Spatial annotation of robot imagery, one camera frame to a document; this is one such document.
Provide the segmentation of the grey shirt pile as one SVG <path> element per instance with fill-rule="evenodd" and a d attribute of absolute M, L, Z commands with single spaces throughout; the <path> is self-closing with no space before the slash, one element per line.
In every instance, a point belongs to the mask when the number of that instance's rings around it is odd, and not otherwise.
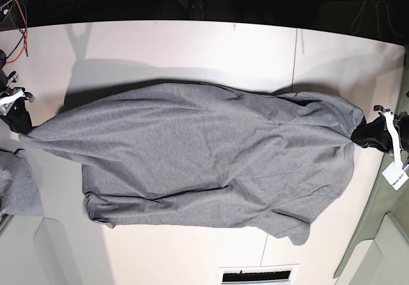
<path fill-rule="evenodd" d="M 38 185 L 23 149 L 1 150 L 1 215 L 43 216 Z"/>

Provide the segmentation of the grey bin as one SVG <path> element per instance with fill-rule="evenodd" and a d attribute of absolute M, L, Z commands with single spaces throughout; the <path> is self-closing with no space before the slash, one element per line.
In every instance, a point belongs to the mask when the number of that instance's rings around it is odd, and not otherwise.
<path fill-rule="evenodd" d="M 388 213 L 372 240 L 360 242 L 337 284 L 408 285 L 408 237 Z"/>
<path fill-rule="evenodd" d="M 41 217 L 10 217 L 1 226 L 1 284 L 68 284 Z"/>

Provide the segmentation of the black round stool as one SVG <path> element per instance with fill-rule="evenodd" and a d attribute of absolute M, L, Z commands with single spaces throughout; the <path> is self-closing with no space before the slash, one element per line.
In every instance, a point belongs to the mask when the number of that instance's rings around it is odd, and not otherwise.
<path fill-rule="evenodd" d="M 320 11 L 320 0 L 272 0 L 275 18 L 285 26 L 309 27 Z"/>

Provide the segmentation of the grey bin right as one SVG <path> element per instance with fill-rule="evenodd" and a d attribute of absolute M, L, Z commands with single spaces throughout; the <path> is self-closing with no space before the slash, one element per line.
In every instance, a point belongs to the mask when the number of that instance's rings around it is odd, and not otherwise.
<path fill-rule="evenodd" d="M 388 213 L 372 240 L 360 242 L 337 284 L 408 285 L 408 237 Z"/>

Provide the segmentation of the grey t-shirt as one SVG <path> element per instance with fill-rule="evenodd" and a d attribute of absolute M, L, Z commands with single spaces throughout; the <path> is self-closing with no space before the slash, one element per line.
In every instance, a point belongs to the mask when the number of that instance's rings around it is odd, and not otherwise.
<path fill-rule="evenodd" d="M 20 140 L 81 164 L 92 221 L 251 226 L 302 245 L 351 181 L 363 122 L 338 96 L 162 83 L 59 114 Z"/>

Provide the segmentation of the grey bin left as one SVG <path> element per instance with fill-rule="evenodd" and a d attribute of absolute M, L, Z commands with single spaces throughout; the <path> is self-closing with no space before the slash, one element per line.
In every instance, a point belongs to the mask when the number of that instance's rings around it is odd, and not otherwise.
<path fill-rule="evenodd" d="M 1 226 L 1 284 L 68 284 L 41 217 L 10 217 Z"/>

